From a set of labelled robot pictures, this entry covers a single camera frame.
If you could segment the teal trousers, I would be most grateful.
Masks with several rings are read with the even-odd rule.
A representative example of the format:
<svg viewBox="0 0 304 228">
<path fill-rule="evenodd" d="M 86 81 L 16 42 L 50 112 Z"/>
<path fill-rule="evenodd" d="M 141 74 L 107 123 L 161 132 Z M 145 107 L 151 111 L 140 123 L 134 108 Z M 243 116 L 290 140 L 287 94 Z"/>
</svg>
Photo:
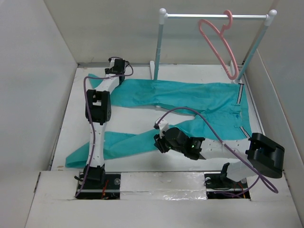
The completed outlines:
<svg viewBox="0 0 304 228">
<path fill-rule="evenodd" d="M 201 113 L 222 140 L 242 140 L 252 134 L 243 84 L 194 84 L 174 81 L 126 79 L 111 93 L 111 104 L 119 107 L 188 107 Z M 190 137 L 217 138 L 198 116 L 170 127 Z M 105 132 L 104 158 L 118 159 L 156 150 L 155 129 L 141 134 Z M 82 168 L 89 155 L 89 142 L 66 157 L 67 168 Z"/>
</svg>

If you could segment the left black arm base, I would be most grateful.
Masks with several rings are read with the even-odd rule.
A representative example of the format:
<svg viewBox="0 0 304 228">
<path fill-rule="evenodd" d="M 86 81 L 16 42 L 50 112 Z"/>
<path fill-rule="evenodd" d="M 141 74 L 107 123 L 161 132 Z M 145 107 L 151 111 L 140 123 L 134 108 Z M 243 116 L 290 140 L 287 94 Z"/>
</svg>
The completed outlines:
<svg viewBox="0 0 304 228">
<path fill-rule="evenodd" d="M 80 200 L 119 200 L 121 173 L 106 173 L 105 181 L 99 183 L 94 180 L 86 180 L 82 186 L 82 179 L 77 180 L 76 198 Z"/>
</svg>

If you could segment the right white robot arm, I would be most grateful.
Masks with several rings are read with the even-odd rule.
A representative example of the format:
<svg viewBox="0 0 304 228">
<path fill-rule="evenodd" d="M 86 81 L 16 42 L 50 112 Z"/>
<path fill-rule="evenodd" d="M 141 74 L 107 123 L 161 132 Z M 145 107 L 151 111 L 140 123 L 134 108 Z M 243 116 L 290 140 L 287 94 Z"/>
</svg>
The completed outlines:
<svg viewBox="0 0 304 228">
<path fill-rule="evenodd" d="M 261 133 L 253 133 L 248 139 L 220 142 L 189 137 L 173 127 L 156 134 L 154 141 L 161 153 L 173 150 L 191 160 L 238 159 L 238 162 L 225 164 L 222 168 L 219 181 L 225 187 L 259 174 L 273 179 L 279 179 L 283 174 L 284 147 Z"/>
</svg>

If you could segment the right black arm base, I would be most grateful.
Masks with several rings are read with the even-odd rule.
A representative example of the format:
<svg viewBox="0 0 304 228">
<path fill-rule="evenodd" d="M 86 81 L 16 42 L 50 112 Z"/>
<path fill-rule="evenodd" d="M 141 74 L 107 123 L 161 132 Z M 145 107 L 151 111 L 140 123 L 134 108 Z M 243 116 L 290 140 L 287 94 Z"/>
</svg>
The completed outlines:
<svg viewBox="0 0 304 228">
<path fill-rule="evenodd" d="M 230 179 L 220 179 L 220 173 L 205 173 L 204 186 L 207 199 L 250 199 L 247 180 L 235 182 Z"/>
</svg>

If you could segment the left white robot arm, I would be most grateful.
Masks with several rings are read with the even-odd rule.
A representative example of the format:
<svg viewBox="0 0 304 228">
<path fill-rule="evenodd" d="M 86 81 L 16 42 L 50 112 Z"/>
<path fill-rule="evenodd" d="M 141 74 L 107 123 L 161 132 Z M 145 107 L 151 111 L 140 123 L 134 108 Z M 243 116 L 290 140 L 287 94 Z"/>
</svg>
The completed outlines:
<svg viewBox="0 0 304 228">
<path fill-rule="evenodd" d="M 106 184 L 104 136 L 112 114 L 110 94 L 124 81 L 125 60 L 111 57 L 109 62 L 102 79 L 88 77 L 100 84 L 94 89 L 85 90 L 85 116 L 90 123 L 90 142 L 83 187 L 88 189 L 101 189 Z"/>
</svg>

